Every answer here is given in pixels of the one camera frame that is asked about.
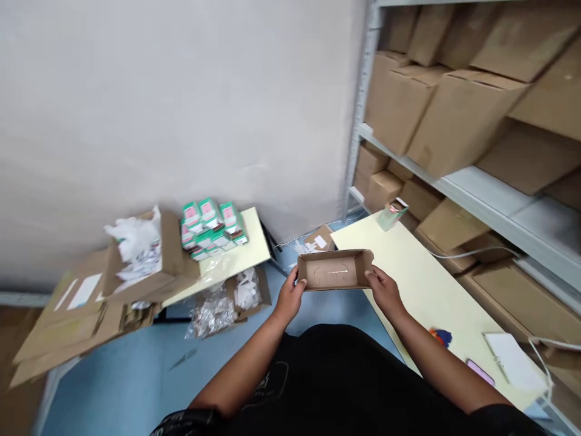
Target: metal shelf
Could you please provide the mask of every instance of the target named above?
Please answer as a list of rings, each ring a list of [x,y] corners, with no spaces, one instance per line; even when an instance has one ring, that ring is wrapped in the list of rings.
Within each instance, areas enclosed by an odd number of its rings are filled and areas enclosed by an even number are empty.
[[[395,156],[365,123],[359,135],[424,179],[542,266],[581,291],[581,216],[548,197],[529,197],[476,167],[435,179]]]

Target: pink phone case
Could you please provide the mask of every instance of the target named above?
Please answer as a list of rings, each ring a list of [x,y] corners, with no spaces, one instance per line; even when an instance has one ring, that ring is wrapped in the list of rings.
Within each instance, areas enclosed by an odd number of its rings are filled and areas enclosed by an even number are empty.
[[[484,372],[484,370],[480,366],[475,364],[474,361],[468,359],[466,361],[466,365],[468,365],[469,368],[471,368],[475,373],[477,373],[484,380],[486,380],[490,386],[494,386],[494,379],[490,377],[486,372]]]

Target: cardboard box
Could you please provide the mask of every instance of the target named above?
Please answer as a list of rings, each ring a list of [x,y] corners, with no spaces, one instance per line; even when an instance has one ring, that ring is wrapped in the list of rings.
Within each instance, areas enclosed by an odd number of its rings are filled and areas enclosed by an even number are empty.
[[[103,295],[109,301],[119,303],[132,303],[143,301],[143,298],[152,294],[158,289],[163,288],[172,282],[177,276],[181,275],[184,270],[184,259],[182,241],[180,237],[180,219],[171,211],[161,210],[161,249],[162,249],[162,268],[161,271],[155,272],[145,279],[125,288],[121,292],[115,293],[115,290],[123,284],[123,280],[116,274],[121,271],[126,264],[121,260],[121,254],[117,247],[117,242],[111,239],[107,252],[107,267],[105,269],[105,283]],[[152,219],[153,212],[147,212],[139,215],[141,219]]]
[[[379,49],[407,52],[418,20],[418,13],[419,6],[390,7],[379,36]]]
[[[367,147],[359,147],[355,172],[369,179],[372,175],[385,169],[388,161],[389,157],[379,151],[370,150]]]
[[[446,198],[440,191],[417,176],[407,180],[399,196],[409,206],[409,213],[420,221],[425,220]]]
[[[553,183],[544,192],[564,205],[581,212],[581,170]]]
[[[517,342],[528,343],[528,338],[533,334],[474,281],[475,271],[458,277],[456,280],[505,332],[514,336]]]
[[[307,279],[305,291],[370,289],[365,271],[372,270],[373,252],[367,249],[301,254],[297,280]]]
[[[474,215],[446,198],[422,221],[418,230],[424,233],[440,250],[448,252],[486,233],[490,228]]]
[[[424,5],[407,56],[425,67],[438,63],[438,52],[454,18],[456,5]]]
[[[580,73],[581,38],[577,38],[508,116],[581,141]]]
[[[481,71],[443,75],[412,144],[411,160],[442,177],[475,163],[527,85]]]
[[[498,3],[459,4],[438,59],[454,70],[468,68],[484,45],[501,7]]]
[[[359,171],[355,171],[355,177],[353,178],[353,186],[359,191],[359,193],[365,198],[367,195],[367,188],[369,187],[369,179],[360,173]]]
[[[335,242],[331,238],[331,227],[322,225],[313,234],[304,239],[304,244],[315,244],[317,250],[333,251],[335,249]]]
[[[462,245],[462,248],[466,251],[476,251],[482,248],[494,246],[507,247],[518,250],[516,247],[513,247],[511,244],[507,243],[503,238],[501,238],[500,235],[497,235],[492,231],[465,242]],[[502,259],[510,259],[514,255],[505,249],[489,249],[479,253],[474,253],[473,256],[481,263],[492,263]]]
[[[383,123],[386,122],[388,115],[385,111],[385,104],[392,97],[389,88],[386,87],[387,75],[390,71],[405,67],[410,63],[411,61],[403,54],[395,53],[394,51],[379,51],[375,55],[364,119],[365,123],[373,128],[373,135],[382,144],[384,142],[381,133],[385,131]]]
[[[431,251],[433,254],[437,254],[438,256],[458,256],[459,254],[466,253],[460,247],[443,252],[424,233],[422,233],[420,229],[416,229],[413,232],[413,235],[428,249],[428,251]],[[456,259],[440,259],[439,257],[434,256],[434,259],[441,263],[442,266],[453,276],[465,273],[477,262],[474,256],[458,257]]]
[[[581,318],[514,262],[486,265],[474,280],[535,336],[581,343]]]
[[[372,175],[364,201],[365,207],[371,213],[379,212],[398,197],[402,187],[403,182],[388,171]]]
[[[532,82],[581,27],[575,0],[529,0],[504,5],[472,66]]]
[[[581,144],[512,121],[476,166],[520,192],[534,195],[581,166]]]
[[[372,126],[373,135],[397,156],[407,151],[440,78],[449,71],[442,66],[410,65],[386,75],[383,86],[389,97],[382,102],[382,122]]]
[[[387,171],[394,174],[399,180],[409,180],[413,177],[413,172],[401,165],[397,160],[391,159],[387,164]]]

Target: white label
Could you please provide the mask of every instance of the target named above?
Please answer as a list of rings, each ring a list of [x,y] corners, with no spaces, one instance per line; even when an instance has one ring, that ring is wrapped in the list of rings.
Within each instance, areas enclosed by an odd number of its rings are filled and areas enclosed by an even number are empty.
[[[67,310],[76,309],[81,306],[84,306],[89,297],[95,290],[97,283],[99,283],[99,279],[101,278],[101,274],[95,274],[94,276],[89,276],[79,286],[79,290],[74,295],[71,303],[69,304]]]
[[[54,308],[55,311],[57,311],[59,309],[59,307],[61,307],[61,305],[64,303],[64,301],[67,299],[67,295],[69,294],[69,292],[71,292],[71,289],[74,288],[75,284],[79,281],[79,279],[74,279],[71,284],[68,286],[67,292],[65,292],[61,299],[59,300],[58,304],[56,305],[56,307]]]
[[[317,236],[315,238],[315,242],[321,248],[325,248],[327,246],[327,241],[325,241],[321,236]]]

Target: white wall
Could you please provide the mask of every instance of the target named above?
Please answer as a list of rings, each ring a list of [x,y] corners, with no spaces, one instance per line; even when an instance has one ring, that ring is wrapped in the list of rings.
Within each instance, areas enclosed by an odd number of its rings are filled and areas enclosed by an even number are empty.
[[[338,217],[358,0],[0,2],[0,283],[51,286],[156,202]]]

